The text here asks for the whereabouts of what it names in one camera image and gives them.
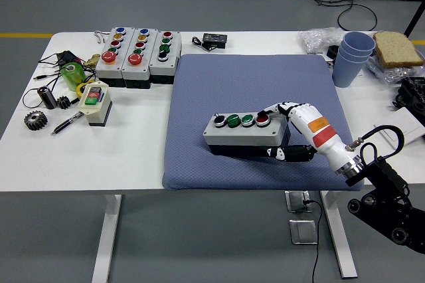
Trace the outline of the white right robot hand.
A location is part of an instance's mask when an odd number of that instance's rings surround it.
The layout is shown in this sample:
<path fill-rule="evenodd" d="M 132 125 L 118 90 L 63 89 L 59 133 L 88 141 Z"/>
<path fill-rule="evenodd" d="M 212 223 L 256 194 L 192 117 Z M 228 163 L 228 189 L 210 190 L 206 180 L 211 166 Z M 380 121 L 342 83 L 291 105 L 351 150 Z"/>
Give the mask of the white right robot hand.
<path fill-rule="evenodd" d="M 324 155 L 336 174 L 350 178 L 364 168 L 356 151 L 349 150 L 328 120 L 311 104 L 282 102 L 258 112 L 259 116 L 283 114 L 309 144 Z"/>

